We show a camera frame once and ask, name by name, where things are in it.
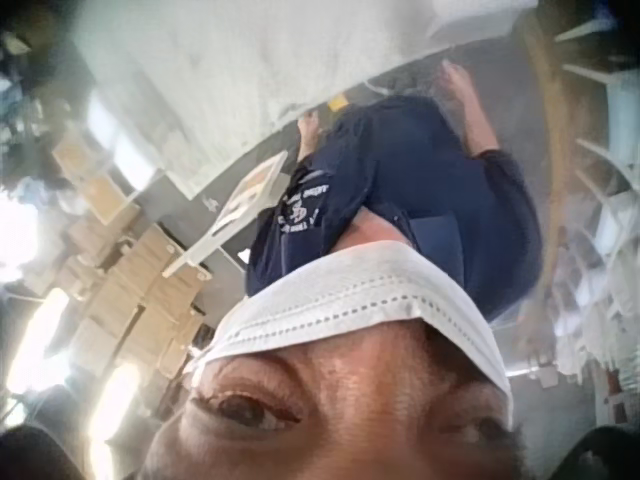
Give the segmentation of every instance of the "eye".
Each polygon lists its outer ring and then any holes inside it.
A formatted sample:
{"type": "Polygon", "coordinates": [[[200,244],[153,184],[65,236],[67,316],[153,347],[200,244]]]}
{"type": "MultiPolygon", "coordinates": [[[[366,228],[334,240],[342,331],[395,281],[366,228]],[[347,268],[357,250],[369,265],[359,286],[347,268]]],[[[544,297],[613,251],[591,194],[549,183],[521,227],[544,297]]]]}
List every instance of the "eye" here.
{"type": "Polygon", "coordinates": [[[498,445],[511,441],[511,433],[493,418],[482,418],[449,431],[457,441],[470,445],[498,445]]]}
{"type": "Polygon", "coordinates": [[[229,394],[213,400],[214,411],[221,417],[249,428],[278,431],[300,420],[290,412],[278,410],[243,394],[229,394]]]}

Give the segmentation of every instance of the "white face mask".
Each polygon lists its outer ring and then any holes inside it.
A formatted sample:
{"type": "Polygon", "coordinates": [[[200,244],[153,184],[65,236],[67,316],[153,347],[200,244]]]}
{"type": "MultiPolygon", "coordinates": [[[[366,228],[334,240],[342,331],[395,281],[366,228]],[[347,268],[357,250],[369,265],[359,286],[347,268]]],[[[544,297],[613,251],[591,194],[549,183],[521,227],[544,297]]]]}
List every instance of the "white face mask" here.
{"type": "Polygon", "coordinates": [[[399,242],[375,242],[323,257],[243,300],[189,366],[194,384],[223,357],[289,347],[384,322],[421,318],[453,342],[509,398],[493,333],[469,296],[399,242]]]}

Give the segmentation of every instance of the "skin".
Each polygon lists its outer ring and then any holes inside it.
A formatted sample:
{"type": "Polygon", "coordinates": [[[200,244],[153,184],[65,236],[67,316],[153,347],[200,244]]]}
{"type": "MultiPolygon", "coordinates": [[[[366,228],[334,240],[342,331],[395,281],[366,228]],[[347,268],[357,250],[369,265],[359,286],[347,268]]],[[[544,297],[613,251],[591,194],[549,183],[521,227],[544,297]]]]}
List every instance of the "skin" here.
{"type": "MultiPolygon", "coordinates": [[[[473,123],[468,148],[498,148],[460,68],[443,65],[442,75],[473,123]]],[[[298,125],[300,160],[317,146],[317,114],[298,125]]],[[[410,244],[363,208],[332,251],[381,240],[410,244]]],[[[450,341],[408,319],[211,363],[156,436],[141,477],[520,478],[507,421],[505,395],[450,341]]]]}

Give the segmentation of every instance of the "navy blue shirt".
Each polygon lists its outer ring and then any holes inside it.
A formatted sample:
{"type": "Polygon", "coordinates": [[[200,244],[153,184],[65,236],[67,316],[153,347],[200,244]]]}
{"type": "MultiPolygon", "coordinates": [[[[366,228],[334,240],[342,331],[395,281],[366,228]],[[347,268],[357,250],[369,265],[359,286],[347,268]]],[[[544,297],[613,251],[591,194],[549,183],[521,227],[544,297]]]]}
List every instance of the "navy blue shirt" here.
{"type": "Polygon", "coordinates": [[[514,160],[470,158],[433,101],[391,97],[345,114],[260,213],[247,294],[328,254],[360,207],[395,225],[487,320],[540,274],[540,228],[514,160]]]}

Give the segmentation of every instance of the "woman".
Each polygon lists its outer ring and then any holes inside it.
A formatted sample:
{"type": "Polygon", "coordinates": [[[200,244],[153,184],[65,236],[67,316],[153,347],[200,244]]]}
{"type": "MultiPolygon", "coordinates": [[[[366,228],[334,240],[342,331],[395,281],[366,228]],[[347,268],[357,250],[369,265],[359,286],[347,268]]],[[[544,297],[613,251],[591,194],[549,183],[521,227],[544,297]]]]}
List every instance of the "woman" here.
{"type": "Polygon", "coordinates": [[[444,62],[441,77],[462,107],[466,151],[426,98],[351,111],[317,151],[317,115],[301,119],[300,165],[279,204],[260,215],[248,295],[381,238],[444,270],[488,321],[534,286],[542,241],[520,170],[500,150],[469,74],[444,62]]]}
{"type": "Polygon", "coordinates": [[[424,99],[349,114],[316,153],[317,119],[301,121],[301,167],[251,252],[253,295],[195,361],[141,478],[524,476],[481,310],[533,284],[539,231],[468,76],[445,74],[470,157],[424,99]]]}
{"type": "Polygon", "coordinates": [[[273,283],[196,364],[139,478],[524,476],[489,325],[402,242],[354,245],[273,283]]]}

